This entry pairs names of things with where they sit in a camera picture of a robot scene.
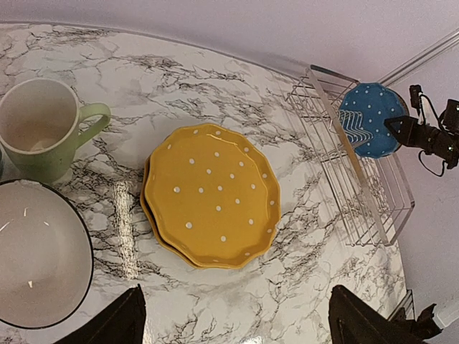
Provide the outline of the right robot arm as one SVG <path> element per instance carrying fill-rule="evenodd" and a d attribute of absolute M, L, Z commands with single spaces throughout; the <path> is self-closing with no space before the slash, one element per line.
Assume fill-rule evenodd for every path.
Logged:
<path fill-rule="evenodd" d="M 435 174 L 441 177 L 445 169 L 458 165 L 458 101 L 449 99 L 440 117 L 433 112 L 439 122 L 438 128 L 419 124 L 416 118 L 409 116 L 386 119 L 384 125 L 400 145 L 420 149 L 418 160 L 425 168 L 422 153 L 442 158 L 442 172 Z"/>

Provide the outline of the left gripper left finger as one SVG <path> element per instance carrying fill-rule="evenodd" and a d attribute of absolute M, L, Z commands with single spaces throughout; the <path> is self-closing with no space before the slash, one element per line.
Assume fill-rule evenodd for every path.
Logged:
<path fill-rule="evenodd" d="M 57 343 L 143 343 L 146 302 L 140 285 L 129 288 L 92 320 Z"/>

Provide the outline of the white saucer dark rim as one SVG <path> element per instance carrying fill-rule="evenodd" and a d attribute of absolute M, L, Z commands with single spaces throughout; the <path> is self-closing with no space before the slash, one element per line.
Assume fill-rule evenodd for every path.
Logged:
<path fill-rule="evenodd" d="M 81 306 L 93 279 L 87 226 L 55 189 L 27 179 L 1 183 L 1 321 L 55 326 Z"/>

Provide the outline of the blue dotted plate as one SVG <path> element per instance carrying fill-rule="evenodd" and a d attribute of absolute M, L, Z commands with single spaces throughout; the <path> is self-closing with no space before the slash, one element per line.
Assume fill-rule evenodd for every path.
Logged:
<path fill-rule="evenodd" d="M 384 125 L 386 119 L 409 115 L 405 101 L 377 82 L 359 83 L 344 95 L 339 122 L 358 156 L 378 159 L 400 144 Z"/>

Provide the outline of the yellow dotted plate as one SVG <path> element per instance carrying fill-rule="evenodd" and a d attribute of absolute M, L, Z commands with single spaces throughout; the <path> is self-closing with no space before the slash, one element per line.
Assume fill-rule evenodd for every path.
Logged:
<path fill-rule="evenodd" d="M 202 269 L 199 265 L 196 265 L 193 263 L 189 258 L 187 258 L 184 254 L 182 254 L 180 251 L 172 247 L 170 244 L 167 244 L 162 238 L 161 235 L 158 232 L 157 228 L 157 223 L 154 218 L 154 215 L 152 211 L 150 210 L 150 207 L 146 201 L 145 197 L 145 187 L 146 187 L 146 182 L 148 180 L 148 175 L 149 175 L 149 168 L 150 168 L 150 158 L 147 158 L 144 163 L 144 170 L 143 170 L 143 183 L 141 187 L 141 194 L 140 194 L 140 204 L 143 209 L 144 214 L 146 215 L 146 218 L 148 219 L 149 224 L 151 225 L 151 228 L 153 230 L 153 234 L 157 240 L 157 242 L 165 249 L 169 250 L 170 252 L 178 255 L 181 257 L 188 265 L 192 266 L 193 268 L 196 269 Z"/>
<path fill-rule="evenodd" d="M 239 269 L 271 247 L 280 186 L 245 136 L 177 128 L 149 156 L 146 201 L 161 238 L 202 268 Z"/>

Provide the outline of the yellow dotted plate front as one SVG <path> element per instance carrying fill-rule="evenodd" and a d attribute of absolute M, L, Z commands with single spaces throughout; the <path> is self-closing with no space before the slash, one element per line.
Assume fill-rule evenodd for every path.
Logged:
<path fill-rule="evenodd" d="M 140 194 L 140 204 L 143 209 L 144 214 L 146 215 L 146 218 L 148 219 L 149 224 L 151 225 L 151 228 L 153 230 L 153 234 L 157 240 L 157 242 L 165 249 L 169 250 L 170 252 L 178 255 L 181 257 L 188 265 L 192 266 L 193 268 L 196 269 L 202 269 L 199 265 L 196 265 L 193 263 L 189 258 L 187 258 L 184 254 L 182 254 L 180 251 L 172 247 L 170 244 L 167 244 L 162 238 L 161 235 L 158 232 L 157 228 L 157 223 L 154 218 L 154 215 L 152 211 L 150 210 L 150 207 L 146 201 L 145 197 L 145 187 L 146 187 L 146 182 L 148 180 L 148 175 L 149 175 L 149 168 L 150 168 L 150 158 L 147 158 L 144 163 L 144 170 L 143 170 L 143 183 L 141 187 L 141 194 Z"/>

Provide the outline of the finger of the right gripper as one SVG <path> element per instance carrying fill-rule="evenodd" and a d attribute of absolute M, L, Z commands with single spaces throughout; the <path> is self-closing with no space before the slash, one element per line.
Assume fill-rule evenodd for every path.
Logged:
<path fill-rule="evenodd" d="M 415 145 L 415 139 L 412 137 L 412 130 L 416 125 L 416 118 L 407 115 L 387 118 L 384 121 L 384 125 L 400 145 Z"/>

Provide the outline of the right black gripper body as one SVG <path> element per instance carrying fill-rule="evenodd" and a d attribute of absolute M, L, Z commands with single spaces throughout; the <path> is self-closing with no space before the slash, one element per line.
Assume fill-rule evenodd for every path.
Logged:
<path fill-rule="evenodd" d="M 408 143 L 411 147 L 421 148 L 425 151 L 432 151 L 440 130 L 430 125 L 419 125 L 415 123 L 410 131 Z"/>

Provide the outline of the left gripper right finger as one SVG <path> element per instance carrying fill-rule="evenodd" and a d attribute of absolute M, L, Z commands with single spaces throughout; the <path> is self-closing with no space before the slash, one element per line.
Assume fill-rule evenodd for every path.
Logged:
<path fill-rule="evenodd" d="M 409 319 L 413 308 L 408 292 L 392 314 L 385 318 L 343 285 L 332 289 L 328 322 L 333 343 L 424 343 L 441 334 L 434 321 L 436 304 Z"/>

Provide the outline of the light green mug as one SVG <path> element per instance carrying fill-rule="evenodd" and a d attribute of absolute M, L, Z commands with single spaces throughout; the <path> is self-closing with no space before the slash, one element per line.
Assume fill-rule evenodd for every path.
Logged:
<path fill-rule="evenodd" d="M 76 150 L 110 122 L 103 103 L 80 106 L 65 83 L 32 79 L 1 99 L 1 145 L 24 178 L 52 183 L 70 168 Z"/>

